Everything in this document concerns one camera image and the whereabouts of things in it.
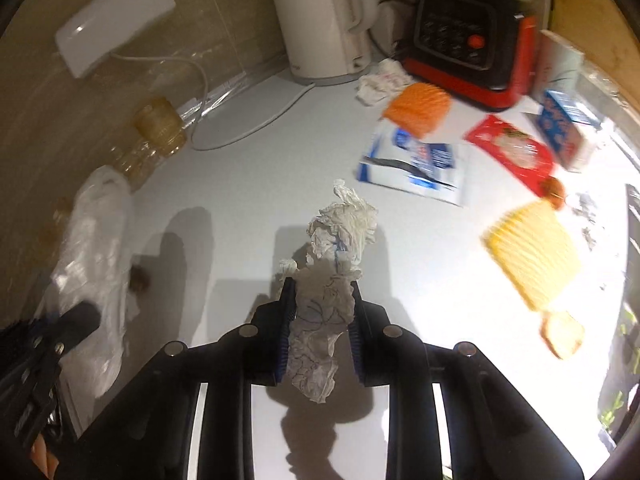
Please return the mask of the person left hand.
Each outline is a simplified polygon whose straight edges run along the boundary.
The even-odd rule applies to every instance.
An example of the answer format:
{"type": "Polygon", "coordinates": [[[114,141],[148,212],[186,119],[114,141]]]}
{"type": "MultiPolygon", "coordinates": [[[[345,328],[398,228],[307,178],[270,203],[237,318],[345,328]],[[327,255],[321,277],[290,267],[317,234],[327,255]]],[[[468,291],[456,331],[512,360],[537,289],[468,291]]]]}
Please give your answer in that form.
{"type": "Polygon", "coordinates": [[[30,459],[49,480],[54,478],[56,468],[58,468],[58,459],[47,448],[47,443],[41,434],[36,437],[32,445],[30,459]]]}

